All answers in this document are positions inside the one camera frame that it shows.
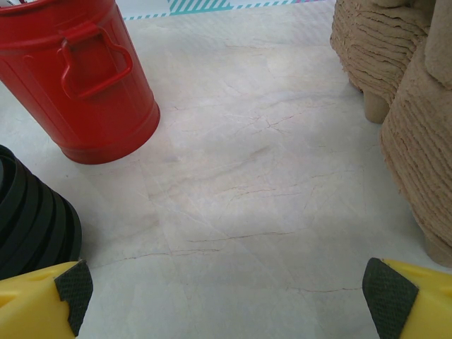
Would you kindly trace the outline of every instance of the marble floor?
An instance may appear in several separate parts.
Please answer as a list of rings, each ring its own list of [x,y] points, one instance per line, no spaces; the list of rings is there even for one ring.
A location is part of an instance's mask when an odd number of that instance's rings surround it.
[[[0,85],[0,143],[83,223],[80,338],[376,339],[368,259],[438,268],[329,46],[333,5],[128,21],[162,121],[106,165],[66,159]]]

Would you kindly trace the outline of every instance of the brown stacked fabric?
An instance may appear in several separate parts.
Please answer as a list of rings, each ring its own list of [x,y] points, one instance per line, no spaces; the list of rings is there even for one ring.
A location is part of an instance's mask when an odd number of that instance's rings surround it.
[[[331,45],[366,117],[384,121],[382,151],[427,252],[452,267],[451,23],[449,0],[338,0]]]

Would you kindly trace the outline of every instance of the beige textured furniture leg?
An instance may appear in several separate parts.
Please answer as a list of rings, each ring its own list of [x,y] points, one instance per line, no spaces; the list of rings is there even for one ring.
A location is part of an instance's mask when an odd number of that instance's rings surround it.
[[[452,268],[452,248],[431,232],[425,232],[427,254],[438,264]]]
[[[389,105],[382,97],[364,91],[364,113],[367,120],[375,124],[382,124],[389,112]]]

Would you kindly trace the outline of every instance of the black ribbed object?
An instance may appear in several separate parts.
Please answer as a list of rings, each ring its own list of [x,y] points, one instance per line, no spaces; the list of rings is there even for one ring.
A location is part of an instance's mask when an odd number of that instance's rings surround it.
[[[77,261],[81,238],[72,205],[0,145],[0,280]]]

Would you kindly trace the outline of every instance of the bucket handle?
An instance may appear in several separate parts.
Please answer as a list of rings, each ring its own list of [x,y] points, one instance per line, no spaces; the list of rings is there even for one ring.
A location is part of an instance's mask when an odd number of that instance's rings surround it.
[[[81,93],[76,93],[73,91],[72,87],[69,84],[69,78],[71,76],[72,70],[75,68],[76,65],[72,57],[71,46],[74,46],[79,42],[90,39],[97,35],[100,35],[102,37],[107,47],[123,55],[124,59],[126,60],[126,68],[123,71],[108,78],[107,80],[98,83],[92,88],[84,90]],[[108,35],[107,31],[101,27],[98,27],[94,23],[86,23],[82,26],[78,26],[77,28],[72,29],[71,31],[66,31],[63,34],[63,36],[65,37],[65,40],[61,44],[61,53],[63,55],[64,60],[66,61],[66,68],[64,69],[63,75],[61,76],[61,86],[63,87],[63,90],[66,93],[66,95],[71,99],[73,100],[88,99],[89,97],[92,97],[93,95],[98,94],[103,90],[106,90],[108,87],[119,82],[132,72],[133,60],[127,49],[117,44],[114,44],[113,41],[110,39],[110,36]]]

